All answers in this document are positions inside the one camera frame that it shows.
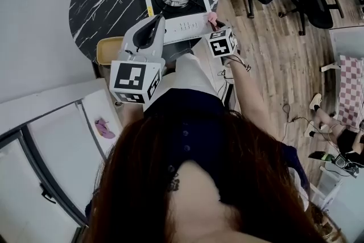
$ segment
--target floor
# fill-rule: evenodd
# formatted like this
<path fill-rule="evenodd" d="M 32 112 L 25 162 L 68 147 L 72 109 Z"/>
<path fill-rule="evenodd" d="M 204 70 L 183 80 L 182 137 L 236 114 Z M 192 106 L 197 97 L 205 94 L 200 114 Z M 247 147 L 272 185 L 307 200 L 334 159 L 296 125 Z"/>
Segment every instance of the floor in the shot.
<path fill-rule="evenodd" d="M 332 11 L 334 28 L 364 24 L 355 0 L 339 0 L 345 14 L 341 19 Z M 264 101 L 271 109 L 271 121 L 277 125 L 282 141 L 295 146 L 304 169 L 313 184 L 320 178 L 321 162 L 308 158 L 316 150 L 325 151 L 329 144 L 305 138 L 308 122 L 312 120 L 309 103 L 315 93 L 321 93 L 321 107 L 328 113 L 335 109 L 334 71 L 320 72 L 320 67 L 333 62 L 329 31 L 307 23 L 306 36 L 299 36 L 299 14 L 279 18 L 278 12 L 292 8 L 289 0 L 274 0 L 262 5 L 254 0 L 255 18 L 246 16 L 245 0 L 219 0 L 217 14 L 221 21 L 229 21 L 241 44 L 242 57 L 252 67 L 252 76 L 259 84 Z M 289 117 L 283 106 L 290 106 Z"/>

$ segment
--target button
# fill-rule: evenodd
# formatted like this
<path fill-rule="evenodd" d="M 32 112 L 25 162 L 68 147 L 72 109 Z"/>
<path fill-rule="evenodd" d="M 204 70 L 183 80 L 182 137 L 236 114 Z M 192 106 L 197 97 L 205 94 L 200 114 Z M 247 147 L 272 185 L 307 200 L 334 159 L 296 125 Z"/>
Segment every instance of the button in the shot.
<path fill-rule="evenodd" d="M 175 172 L 175 168 L 172 165 L 169 165 L 168 172 Z"/>

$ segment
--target navy blue top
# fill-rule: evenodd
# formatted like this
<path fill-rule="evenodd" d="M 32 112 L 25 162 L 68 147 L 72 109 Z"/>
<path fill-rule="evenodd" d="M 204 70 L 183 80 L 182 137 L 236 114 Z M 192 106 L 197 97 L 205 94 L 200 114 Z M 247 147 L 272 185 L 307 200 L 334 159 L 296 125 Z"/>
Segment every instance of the navy blue top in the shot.
<path fill-rule="evenodd" d="M 171 150 L 168 153 L 168 171 L 175 174 L 186 160 L 195 161 L 219 185 L 221 153 L 224 146 L 223 126 L 218 118 L 226 113 L 222 101 L 211 94 L 191 89 L 170 89 L 160 96 L 144 113 L 145 117 L 154 114 L 181 113 L 181 122 L 174 124 L 169 138 Z M 188 112 L 204 112 L 204 117 Z M 297 150 L 282 143 L 283 156 L 288 167 L 297 171 L 304 190 L 309 189 L 309 181 L 297 156 Z"/>

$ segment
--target yellow object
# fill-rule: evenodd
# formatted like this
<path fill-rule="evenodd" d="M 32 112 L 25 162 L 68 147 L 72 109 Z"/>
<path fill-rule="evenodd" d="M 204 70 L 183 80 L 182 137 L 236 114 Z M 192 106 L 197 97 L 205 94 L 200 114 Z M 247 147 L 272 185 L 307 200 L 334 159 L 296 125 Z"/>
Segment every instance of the yellow object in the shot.
<path fill-rule="evenodd" d="M 151 6 L 148 6 L 148 15 L 152 17 L 154 15 L 153 8 Z"/>
<path fill-rule="evenodd" d="M 117 60 L 123 38 L 122 36 L 116 36 L 100 40 L 96 47 L 97 63 L 100 65 L 111 65 L 112 60 Z"/>

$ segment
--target white paper box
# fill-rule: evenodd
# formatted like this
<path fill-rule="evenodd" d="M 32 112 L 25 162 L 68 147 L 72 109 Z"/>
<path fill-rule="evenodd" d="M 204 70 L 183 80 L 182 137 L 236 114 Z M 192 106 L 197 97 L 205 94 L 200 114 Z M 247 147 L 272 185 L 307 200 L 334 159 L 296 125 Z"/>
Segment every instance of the white paper box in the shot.
<path fill-rule="evenodd" d="M 206 34 L 205 39 L 214 58 L 232 55 L 238 43 L 230 28 Z"/>
<path fill-rule="evenodd" d="M 109 89 L 122 103 L 145 104 L 161 79 L 160 63 L 112 61 Z"/>

